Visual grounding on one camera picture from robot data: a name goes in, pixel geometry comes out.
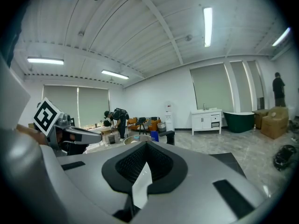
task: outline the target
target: cardboard box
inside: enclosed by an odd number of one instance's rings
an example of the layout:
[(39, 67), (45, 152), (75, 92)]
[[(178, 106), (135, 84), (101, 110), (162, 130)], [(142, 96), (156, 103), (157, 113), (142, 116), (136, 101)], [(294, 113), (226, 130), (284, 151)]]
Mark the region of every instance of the cardboard box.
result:
[(268, 114), (269, 110), (256, 110), (253, 111), (254, 113), (254, 124), (256, 125), (257, 129), (262, 128), (262, 119), (264, 116)]
[(283, 135), (288, 127), (289, 114), (286, 107), (274, 107), (262, 119), (261, 133), (272, 139)]

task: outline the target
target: white ceiling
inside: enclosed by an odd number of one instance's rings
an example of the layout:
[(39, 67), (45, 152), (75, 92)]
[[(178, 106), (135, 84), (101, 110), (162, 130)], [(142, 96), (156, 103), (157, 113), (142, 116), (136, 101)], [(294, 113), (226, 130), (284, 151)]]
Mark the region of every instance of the white ceiling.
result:
[[(213, 8), (204, 47), (203, 7)], [(128, 86), (175, 67), (221, 56), (278, 53), (271, 44), (286, 25), (269, 0), (31, 0), (14, 61), (26, 79), (68, 76)], [(192, 35), (189, 42), (187, 35)], [(28, 56), (64, 59), (30, 64)]]

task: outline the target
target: green bathtub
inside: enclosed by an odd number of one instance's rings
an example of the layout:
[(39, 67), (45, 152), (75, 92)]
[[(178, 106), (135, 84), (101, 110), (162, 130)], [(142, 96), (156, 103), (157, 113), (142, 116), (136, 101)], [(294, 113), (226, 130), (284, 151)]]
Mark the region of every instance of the green bathtub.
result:
[(252, 129), (254, 126), (254, 113), (252, 112), (223, 112), (223, 114), (231, 132), (242, 133)]

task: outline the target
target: orange chair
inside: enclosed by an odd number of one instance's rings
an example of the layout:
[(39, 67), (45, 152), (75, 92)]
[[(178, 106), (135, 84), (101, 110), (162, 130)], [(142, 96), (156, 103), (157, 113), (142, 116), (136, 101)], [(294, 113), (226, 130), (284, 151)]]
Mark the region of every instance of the orange chair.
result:
[[(128, 119), (128, 121), (127, 121), (128, 129), (138, 130), (139, 125), (132, 125), (132, 126), (129, 127), (129, 125), (135, 124), (135, 123), (137, 123), (137, 118), (136, 117)], [(151, 125), (149, 125), (149, 131), (158, 131), (158, 123), (161, 123), (160, 119), (152, 120)]]

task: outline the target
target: black rubber pad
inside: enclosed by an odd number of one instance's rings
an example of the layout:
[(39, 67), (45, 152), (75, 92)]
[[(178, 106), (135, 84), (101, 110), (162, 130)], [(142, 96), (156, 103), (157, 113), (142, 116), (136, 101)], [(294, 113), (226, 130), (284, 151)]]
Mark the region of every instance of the black rubber pad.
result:
[(213, 185), (239, 219), (254, 210), (253, 206), (227, 180), (214, 182)]
[(78, 161), (78, 162), (71, 162), (71, 163), (63, 164), (63, 165), (61, 165), (61, 167), (64, 171), (66, 171), (69, 169), (81, 167), (83, 165), (85, 165), (85, 163), (83, 163), (82, 161)]

